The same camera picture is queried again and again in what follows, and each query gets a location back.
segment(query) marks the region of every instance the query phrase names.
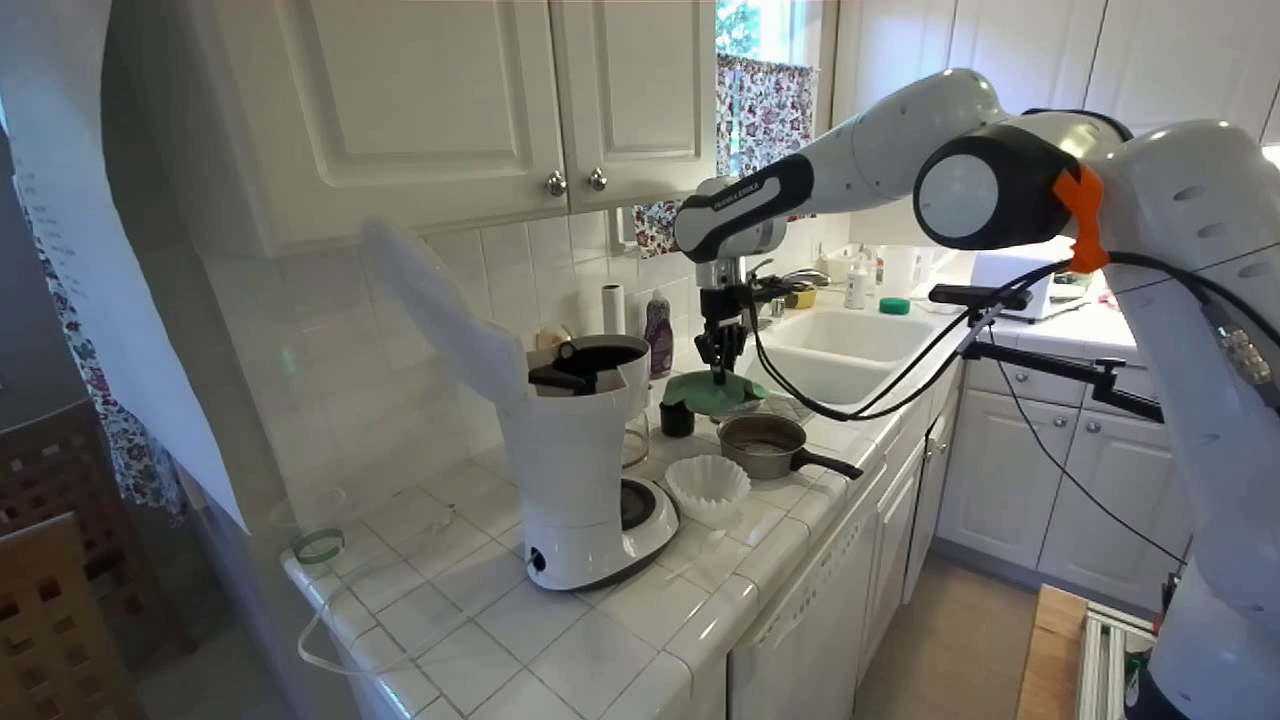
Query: kitchen counter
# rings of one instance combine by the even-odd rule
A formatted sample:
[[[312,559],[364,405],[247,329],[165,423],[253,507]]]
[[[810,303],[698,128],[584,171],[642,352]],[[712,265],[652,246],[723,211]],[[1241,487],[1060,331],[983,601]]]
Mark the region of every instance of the kitchen counter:
[[[810,449],[868,464],[899,420],[803,427]],[[699,454],[716,454],[710,420],[688,440],[652,432],[629,477],[659,486]],[[502,457],[424,477],[353,520],[338,559],[286,558],[379,716],[698,716],[723,699],[723,651],[874,491],[829,467],[756,482],[732,530],[684,520],[629,582],[554,597],[524,582],[506,477]]]
[[[1143,363],[1119,307],[1114,303],[1083,303],[1077,312],[1064,312],[1039,323],[995,320],[992,331],[995,339],[1010,339],[1028,352]]]

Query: coffee maker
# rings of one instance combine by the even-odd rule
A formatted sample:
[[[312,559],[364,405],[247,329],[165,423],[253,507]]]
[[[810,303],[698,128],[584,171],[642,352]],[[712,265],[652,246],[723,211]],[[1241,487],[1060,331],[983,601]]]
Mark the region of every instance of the coffee maker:
[[[371,222],[364,246],[409,315],[502,418],[524,576],[578,593],[652,559],[676,538],[676,507],[656,486],[622,474],[629,420],[650,400],[650,347],[590,336],[532,368],[518,336],[466,307],[424,242]]]
[[[554,593],[607,584],[676,538],[670,491],[622,477],[626,427],[650,400],[650,347],[629,336],[570,339],[528,380],[538,393],[502,414],[524,573]]]

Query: cabinet handle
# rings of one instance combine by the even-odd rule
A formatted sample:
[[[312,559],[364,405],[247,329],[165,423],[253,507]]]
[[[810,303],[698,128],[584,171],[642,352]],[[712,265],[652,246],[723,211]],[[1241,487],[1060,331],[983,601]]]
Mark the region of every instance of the cabinet handle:
[[[605,169],[592,169],[592,171],[590,171],[590,185],[592,185],[595,194],[605,194],[605,189],[607,189]]]
[[[570,194],[564,171],[554,171],[554,175],[543,182],[543,189],[549,189],[554,197],[564,197],[564,194]]]

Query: wooden floor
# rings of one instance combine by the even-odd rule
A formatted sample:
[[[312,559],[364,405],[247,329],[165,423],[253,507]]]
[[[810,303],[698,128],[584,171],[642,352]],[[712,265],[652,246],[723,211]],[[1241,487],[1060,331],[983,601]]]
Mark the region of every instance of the wooden floor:
[[[929,558],[894,619],[852,720],[1011,720],[1035,593]]]

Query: sink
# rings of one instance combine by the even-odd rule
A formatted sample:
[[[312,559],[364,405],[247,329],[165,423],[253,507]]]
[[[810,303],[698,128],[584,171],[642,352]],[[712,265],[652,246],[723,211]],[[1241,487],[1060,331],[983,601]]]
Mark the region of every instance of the sink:
[[[768,347],[768,359],[814,400],[820,405],[862,405],[874,395],[888,375],[894,363],[866,363],[843,355],[814,355],[792,347]],[[756,352],[748,352],[746,375],[782,393],[774,375],[756,363]]]
[[[792,312],[766,331],[768,347],[833,352],[849,359],[899,368],[936,320],[921,315],[866,315],[866,312]]]
[[[766,347],[774,363],[814,400],[820,405],[866,405],[888,375],[895,375],[934,336],[940,320],[921,315],[866,315],[866,312],[792,312],[766,329]],[[756,352],[746,352],[748,380],[782,393],[761,368]]]

